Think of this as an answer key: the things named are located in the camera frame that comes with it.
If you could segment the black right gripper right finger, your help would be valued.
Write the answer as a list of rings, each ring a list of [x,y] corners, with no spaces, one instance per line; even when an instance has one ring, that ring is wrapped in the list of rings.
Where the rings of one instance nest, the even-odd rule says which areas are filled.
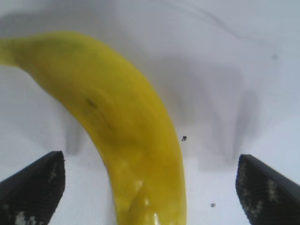
[[[235,189],[252,225],[298,225],[300,186],[250,154],[238,160]]]

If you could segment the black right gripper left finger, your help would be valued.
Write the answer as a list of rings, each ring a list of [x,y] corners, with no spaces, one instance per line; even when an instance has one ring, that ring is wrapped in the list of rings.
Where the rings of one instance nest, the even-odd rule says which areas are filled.
[[[62,151],[51,151],[0,183],[2,225],[47,225],[66,186]]]

